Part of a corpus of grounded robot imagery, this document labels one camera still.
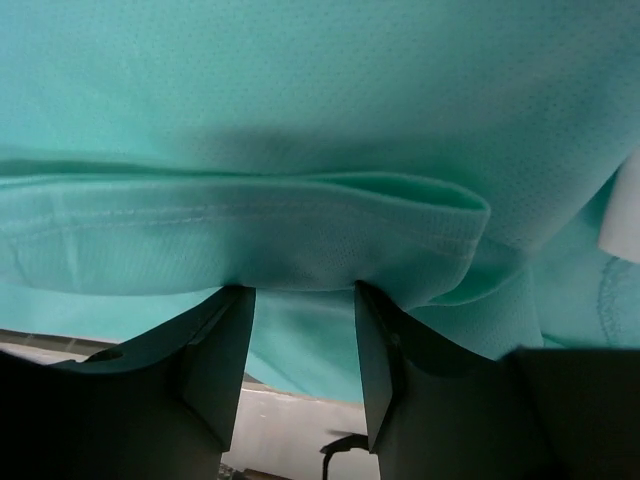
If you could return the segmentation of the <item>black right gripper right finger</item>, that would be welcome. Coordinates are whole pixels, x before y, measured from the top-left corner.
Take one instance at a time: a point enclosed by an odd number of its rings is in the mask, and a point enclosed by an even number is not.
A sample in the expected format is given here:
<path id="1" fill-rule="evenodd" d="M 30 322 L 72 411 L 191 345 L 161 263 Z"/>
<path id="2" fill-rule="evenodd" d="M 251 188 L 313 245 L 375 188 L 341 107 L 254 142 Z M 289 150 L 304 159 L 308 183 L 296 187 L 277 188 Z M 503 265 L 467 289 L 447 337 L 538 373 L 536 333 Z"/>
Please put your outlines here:
<path id="1" fill-rule="evenodd" d="M 355 286 L 369 449 L 384 479 L 635 479 L 639 353 L 452 342 Z"/>

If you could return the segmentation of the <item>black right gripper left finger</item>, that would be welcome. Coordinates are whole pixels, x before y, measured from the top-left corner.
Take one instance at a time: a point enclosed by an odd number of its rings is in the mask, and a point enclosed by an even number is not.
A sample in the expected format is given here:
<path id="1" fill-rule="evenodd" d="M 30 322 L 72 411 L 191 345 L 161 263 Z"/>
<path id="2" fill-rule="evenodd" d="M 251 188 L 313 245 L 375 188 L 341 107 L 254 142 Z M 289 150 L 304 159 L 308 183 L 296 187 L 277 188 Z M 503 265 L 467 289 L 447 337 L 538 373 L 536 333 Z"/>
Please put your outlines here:
<path id="1" fill-rule="evenodd" d="M 253 289 L 199 305 L 88 359 L 1 356 L 5 479 L 214 479 L 230 449 Z"/>

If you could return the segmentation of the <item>teal t shirt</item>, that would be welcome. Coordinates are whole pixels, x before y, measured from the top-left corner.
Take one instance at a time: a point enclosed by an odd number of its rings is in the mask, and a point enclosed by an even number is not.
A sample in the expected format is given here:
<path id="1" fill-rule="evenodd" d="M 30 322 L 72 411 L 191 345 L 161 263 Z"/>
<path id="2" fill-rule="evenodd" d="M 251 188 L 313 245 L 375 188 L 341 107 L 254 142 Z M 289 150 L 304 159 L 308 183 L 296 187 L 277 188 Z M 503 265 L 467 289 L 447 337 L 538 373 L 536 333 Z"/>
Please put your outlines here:
<path id="1" fill-rule="evenodd" d="M 353 286 L 489 358 L 634 348 L 635 1 L 5 1 L 1 324 L 256 289 L 247 369 L 361 398 Z"/>

